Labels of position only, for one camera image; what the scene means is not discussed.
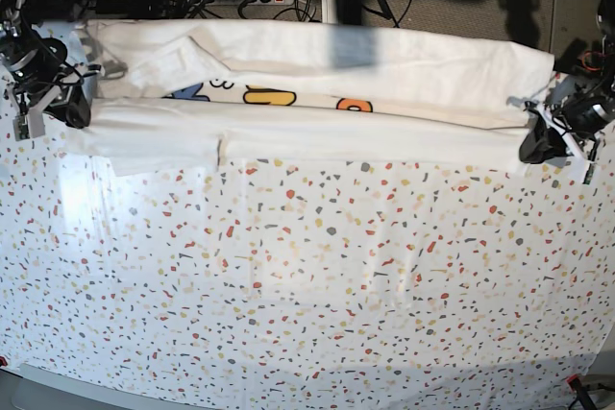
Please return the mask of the white printed T-shirt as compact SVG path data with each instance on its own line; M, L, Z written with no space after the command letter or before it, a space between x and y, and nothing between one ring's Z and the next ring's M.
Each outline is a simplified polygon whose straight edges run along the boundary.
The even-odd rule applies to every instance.
M510 42L278 20L90 20L103 68L69 153L117 175L242 159L418 161L510 173L551 54Z

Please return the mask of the red clamp right corner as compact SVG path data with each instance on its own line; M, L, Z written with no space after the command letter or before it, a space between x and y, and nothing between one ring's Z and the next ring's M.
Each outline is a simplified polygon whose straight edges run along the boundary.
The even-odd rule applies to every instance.
M591 399L587 389L583 386L578 375L571 375L566 379L566 383L575 394L573 402L567 407L568 410L572 410L577 404L583 410L597 410L596 404Z

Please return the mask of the terrazzo patterned tablecloth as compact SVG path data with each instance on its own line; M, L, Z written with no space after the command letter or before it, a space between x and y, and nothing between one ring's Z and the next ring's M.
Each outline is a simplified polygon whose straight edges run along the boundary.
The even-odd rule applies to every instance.
M614 325L595 178L242 159L117 175L1 105L1 352L215 409L539 409Z

